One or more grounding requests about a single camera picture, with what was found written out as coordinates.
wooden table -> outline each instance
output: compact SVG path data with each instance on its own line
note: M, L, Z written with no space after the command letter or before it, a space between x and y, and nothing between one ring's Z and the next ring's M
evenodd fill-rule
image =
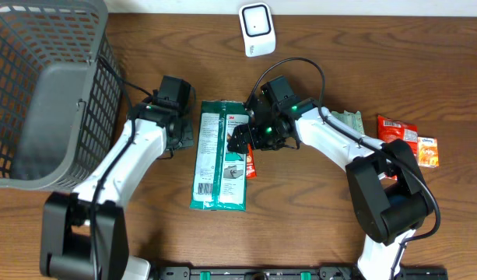
M409 245L403 262L443 265L450 279L477 278L477 19L276 16L275 28L276 51L259 58L245 57L237 16L111 15L107 32L127 79L147 89L177 75L197 89L198 102L245 100L269 65L303 56L326 73L326 105L360 110L368 135L376 136L377 114L417 124L420 135L438 138L440 167L422 171L443 219L436 236ZM311 66L291 62L268 77L281 74L299 95L317 97ZM345 174L325 156L305 145L256 152L247 211L203 212L188 208L195 150L149 168L127 209L132 254L195 266L357 260L364 233ZM47 196L0 190L0 279L41 279ZM432 224L433 216L419 232Z

3m package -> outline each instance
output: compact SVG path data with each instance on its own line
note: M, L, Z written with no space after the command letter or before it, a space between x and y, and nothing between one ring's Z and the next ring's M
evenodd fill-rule
M245 211L247 155L227 142L249 117L242 103L203 101L190 208Z

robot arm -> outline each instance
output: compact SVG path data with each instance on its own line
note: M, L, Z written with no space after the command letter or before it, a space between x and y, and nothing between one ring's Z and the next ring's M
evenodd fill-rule
M129 256L124 209L150 165L164 151L193 145L188 112L191 86L164 76L160 91L128 115L121 137L100 165L71 194L54 192L44 205L40 271L63 279L95 279L90 236L74 232L89 226L93 194L103 175L106 180L95 204L95 241L100 279L146 280L150 263ZM135 121L133 142L132 119ZM114 164L118 155L122 156Z
M300 101L283 76L267 82L261 90L263 94L251 97L246 108L254 122L235 128L228 149L246 153L247 145L251 145L252 149L278 150L288 146L286 139L292 137L297 148L301 142L310 145L340 166L347 175L354 213L367 234L358 260L359 273L366 279L388 280L394 261L398 264L402 258L402 254L397 256L399 244L432 212L431 202L409 173L333 126L404 162L422 180L409 146L402 140L385 144L361 135L333 117L326 107L321 108L321 117L317 101ZM398 181L384 189L380 179L385 174L397 175Z
M156 122L143 119L135 120L136 136L134 145L130 145L124 155L119 159L103 185L98 204L112 201L116 206L126 208L129 199L145 175L146 171L155 160L166 150L166 128L160 127ZM91 202L96 184L114 158L124 148L131 137L132 123L126 121L121 137L109 151L100 165L89 177L78 185L72 193L78 195L80 201Z

white plastic casing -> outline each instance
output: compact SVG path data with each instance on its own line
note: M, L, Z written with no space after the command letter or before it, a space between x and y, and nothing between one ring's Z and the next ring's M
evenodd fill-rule
M151 265L148 261L129 256L122 280L146 280L149 277L150 268Z
M410 229L401 235L395 237L395 241L385 246L383 243L374 242L368 235L364 240L363 254L357 261L357 267L368 280L388 280L391 275L391 267L394 264L395 256L399 251L399 244L415 234L416 229ZM402 254L398 257L398 263L401 262ZM401 271L401 266L397 265L394 271L396 276Z
M339 128L343 128L356 138L363 138L364 142L372 145L376 149L381 149L383 141L365 135L348 127L346 124L333 117L327 107L321 108L323 115ZM345 166L351 163L356 157L369 156L373 151L359 146L353 140L345 137L336 131L329 124L322 121L318 109L314 108L302 114L302 117L295 122L297 134L302 143L313 146L316 150L325 154L345 171Z
M136 135L134 143L125 151L117 164L109 172L103 190L98 197L98 204L112 201L125 208L139 182L150 165L163 154L166 148L166 129L153 121L136 119ZM100 165L80 185L74 188L78 199L92 201L98 180L103 176L115 157L125 147L131 137L131 121L124 124L121 137L109 151Z
M262 2L245 5L240 8L239 16L245 54L248 57L271 54L276 48L276 35L269 6Z

white device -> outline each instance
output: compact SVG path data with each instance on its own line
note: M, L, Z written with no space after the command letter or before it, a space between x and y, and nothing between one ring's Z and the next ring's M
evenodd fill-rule
M262 2L242 6L239 16L245 54L248 57L271 54L276 48L276 35L269 6Z

